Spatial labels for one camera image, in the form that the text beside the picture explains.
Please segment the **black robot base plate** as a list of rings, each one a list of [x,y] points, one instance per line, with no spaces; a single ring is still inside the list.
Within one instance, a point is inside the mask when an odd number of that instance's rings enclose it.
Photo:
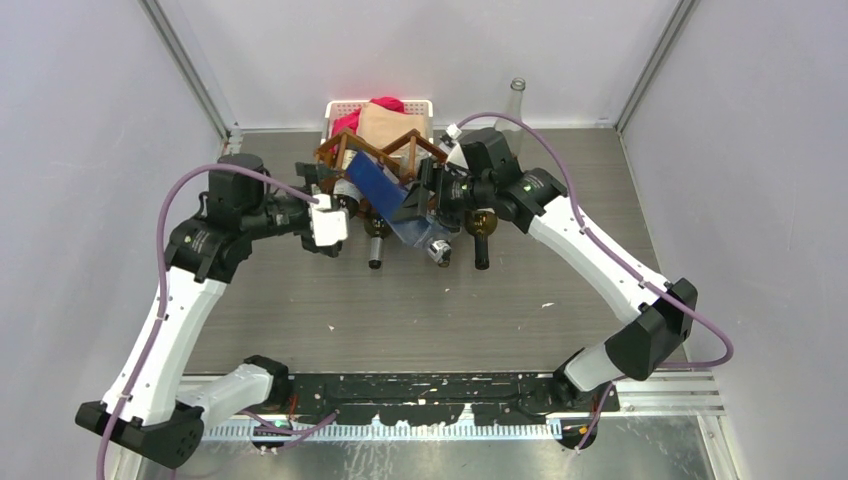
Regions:
[[[475,426],[538,425],[558,415],[620,410],[618,392],[603,386],[571,400],[544,372],[295,374],[285,398],[251,406],[265,418],[315,423],[334,413],[338,425],[452,425],[469,409]]]

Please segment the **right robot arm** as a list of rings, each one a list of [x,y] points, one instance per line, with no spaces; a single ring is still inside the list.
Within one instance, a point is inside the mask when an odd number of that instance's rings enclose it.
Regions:
[[[697,300],[689,281],[671,283],[639,263],[598,228],[569,187],[544,169],[522,169],[503,132],[484,128],[448,143],[446,163],[423,161],[390,219],[456,228],[472,211],[494,213],[564,259],[623,325],[554,371],[562,407],[582,409],[595,389],[620,377],[647,379],[683,344]]]

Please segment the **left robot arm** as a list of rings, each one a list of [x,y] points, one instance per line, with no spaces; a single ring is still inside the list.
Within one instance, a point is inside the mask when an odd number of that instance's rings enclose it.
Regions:
[[[116,444],[175,470],[204,433],[244,410],[277,413],[290,403],[286,365],[247,357],[196,393],[179,390],[187,362],[213,308],[256,241],[284,235],[329,257],[348,236],[348,217],[321,183],[331,170],[297,163],[292,187],[253,154],[228,154],[198,167],[169,190],[156,224],[158,284],[151,310],[118,377],[104,396],[83,403],[75,421]]]

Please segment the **clear glass wine bottle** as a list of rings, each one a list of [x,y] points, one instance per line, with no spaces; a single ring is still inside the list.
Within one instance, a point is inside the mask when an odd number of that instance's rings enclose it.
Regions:
[[[511,80],[510,92],[506,106],[502,112],[503,115],[513,120],[521,120],[525,89],[526,81],[524,78],[515,77]],[[494,128],[504,135],[512,155],[519,157],[525,137],[524,129],[506,118],[498,118],[494,124]]]

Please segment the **blue square glass bottle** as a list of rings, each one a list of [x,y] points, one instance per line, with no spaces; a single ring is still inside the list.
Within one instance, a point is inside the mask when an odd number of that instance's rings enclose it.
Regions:
[[[408,190],[391,179],[391,173],[382,170],[364,152],[358,152],[352,161],[349,178],[369,201],[376,212],[389,224],[401,242],[409,247],[423,250],[434,240],[446,240],[449,243],[455,236],[434,216],[433,223],[408,222],[394,223],[390,220],[408,194]]]

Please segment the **dark green bottle white label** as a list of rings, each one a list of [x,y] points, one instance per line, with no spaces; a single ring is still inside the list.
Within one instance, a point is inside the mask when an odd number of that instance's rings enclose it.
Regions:
[[[352,218],[359,214],[360,203],[363,195],[358,187],[348,179],[347,168],[350,166],[358,151],[346,149],[342,157],[341,169],[335,174],[332,181],[331,193],[337,198],[339,204],[347,211],[348,217]]]

